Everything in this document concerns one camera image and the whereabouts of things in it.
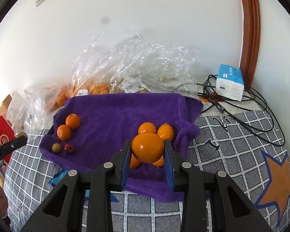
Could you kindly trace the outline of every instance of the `white label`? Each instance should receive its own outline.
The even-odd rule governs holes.
[[[134,82],[134,83],[129,84],[128,86],[124,87],[125,93],[135,93],[135,92],[138,92],[140,90],[143,90],[143,87],[138,82]]]
[[[88,95],[88,90],[78,90],[77,96],[86,96]]]

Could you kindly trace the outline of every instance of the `silver screw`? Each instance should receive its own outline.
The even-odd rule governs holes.
[[[182,166],[184,168],[190,168],[191,167],[191,164],[189,162],[183,162]]]
[[[70,171],[68,172],[68,175],[69,175],[69,176],[76,176],[76,175],[77,175],[77,171],[74,170],[74,169],[72,169],[72,170],[70,170]]]
[[[222,170],[220,170],[220,171],[218,171],[218,176],[220,176],[220,177],[226,177],[227,176],[227,173],[225,172],[225,171],[222,171]]]
[[[105,162],[103,165],[105,168],[111,168],[113,166],[112,162]]]

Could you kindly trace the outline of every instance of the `red fruit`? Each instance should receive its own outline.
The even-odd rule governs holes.
[[[67,153],[74,153],[74,151],[75,151],[74,146],[72,146],[71,144],[66,144],[65,145],[65,151]]]

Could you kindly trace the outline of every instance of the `white wall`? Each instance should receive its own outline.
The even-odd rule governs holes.
[[[197,44],[196,71],[239,66],[241,0],[19,0],[0,24],[0,102],[24,87],[70,75],[76,57],[99,31],[127,27],[151,43]]]
[[[252,87],[265,97],[290,154],[290,16],[277,0],[259,0],[261,42]]]

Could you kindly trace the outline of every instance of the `checkered bedsheet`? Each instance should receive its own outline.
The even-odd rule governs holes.
[[[262,111],[239,113],[237,117],[260,129],[266,130],[271,127],[268,116]],[[213,173],[217,170],[226,171],[255,203],[269,182],[261,150],[281,162],[287,153],[286,148],[263,142],[228,116],[200,117],[195,124],[200,127],[201,134],[189,145],[187,160],[204,171]],[[15,151],[8,167],[4,190],[9,199],[8,212],[15,231],[20,231],[51,191],[52,187],[48,182],[61,170],[43,157],[38,150],[45,133],[47,130],[36,135],[33,142],[27,146]],[[262,135],[273,142],[281,140],[277,129]],[[118,200],[112,202],[114,231],[180,231],[182,202],[160,203],[127,191],[113,194]],[[206,208],[207,230],[212,231],[209,201]],[[290,223],[290,198],[278,227],[278,212],[275,206],[259,211],[273,231],[283,231]],[[84,206],[82,231],[86,231],[86,220],[87,202]]]

